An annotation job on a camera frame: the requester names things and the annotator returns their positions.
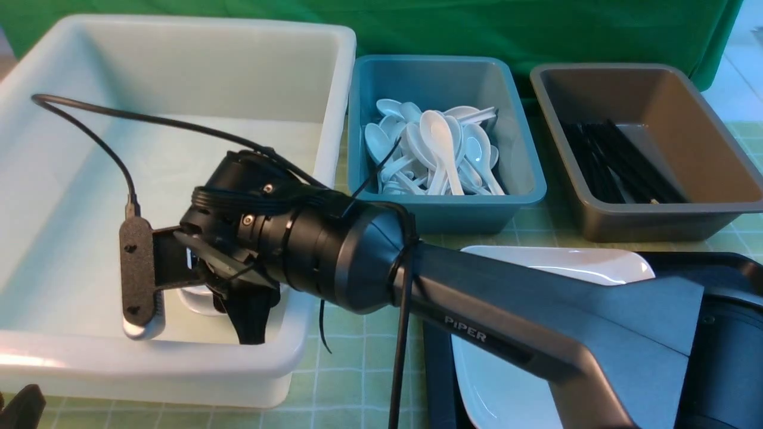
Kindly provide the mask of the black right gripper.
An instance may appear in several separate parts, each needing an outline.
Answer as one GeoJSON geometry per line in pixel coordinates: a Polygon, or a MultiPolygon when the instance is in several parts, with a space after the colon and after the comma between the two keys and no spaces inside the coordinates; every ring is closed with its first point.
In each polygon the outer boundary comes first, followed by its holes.
{"type": "Polygon", "coordinates": [[[274,192],[287,168],[253,150],[229,151],[168,232],[154,232],[154,288],[205,285],[213,307],[226,314],[241,345],[265,342],[270,311],[281,301],[280,284],[258,255],[252,234],[286,212],[274,192]]]}

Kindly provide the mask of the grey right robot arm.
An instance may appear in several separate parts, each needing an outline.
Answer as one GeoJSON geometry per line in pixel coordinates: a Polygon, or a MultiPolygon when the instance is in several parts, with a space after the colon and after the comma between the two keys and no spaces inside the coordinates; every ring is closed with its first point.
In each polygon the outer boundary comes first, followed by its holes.
{"type": "Polygon", "coordinates": [[[654,253],[654,279],[600,285],[427,244],[415,226],[243,150],[172,232],[229,312],[280,284],[355,314],[397,306],[547,380],[564,428],[761,427],[761,295],[715,256],[654,253]]]}

